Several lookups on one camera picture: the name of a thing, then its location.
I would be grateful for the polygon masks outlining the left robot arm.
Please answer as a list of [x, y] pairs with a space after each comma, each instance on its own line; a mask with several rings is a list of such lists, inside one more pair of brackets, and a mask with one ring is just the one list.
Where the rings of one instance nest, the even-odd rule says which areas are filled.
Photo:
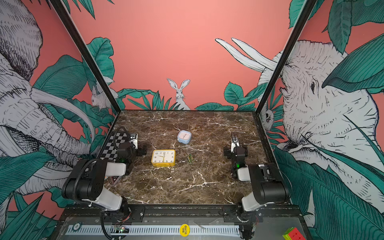
[[102, 159], [78, 161], [62, 187], [62, 197], [104, 211], [121, 210], [125, 200], [105, 188], [105, 178], [129, 175], [135, 158], [146, 154], [146, 146], [139, 148], [130, 141], [118, 146], [114, 162]]

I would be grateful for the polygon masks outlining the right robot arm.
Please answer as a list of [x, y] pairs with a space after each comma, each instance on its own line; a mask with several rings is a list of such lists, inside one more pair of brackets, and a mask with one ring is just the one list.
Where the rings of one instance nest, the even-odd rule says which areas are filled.
[[248, 149], [245, 147], [223, 148], [223, 154], [231, 160], [231, 174], [241, 182], [250, 182], [252, 192], [241, 200], [245, 212], [257, 211], [268, 204], [285, 203], [290, 192], [285, 186], [280, 170], [273, 163], [247, 165]]

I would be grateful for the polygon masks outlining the yellow alarm clock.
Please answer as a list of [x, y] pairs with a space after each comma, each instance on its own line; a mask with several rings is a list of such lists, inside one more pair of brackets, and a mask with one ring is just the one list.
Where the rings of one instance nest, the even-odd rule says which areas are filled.
[[176, 151], [154, 150], [151, 163], [154, 167], [173, 167], [176, 164]]

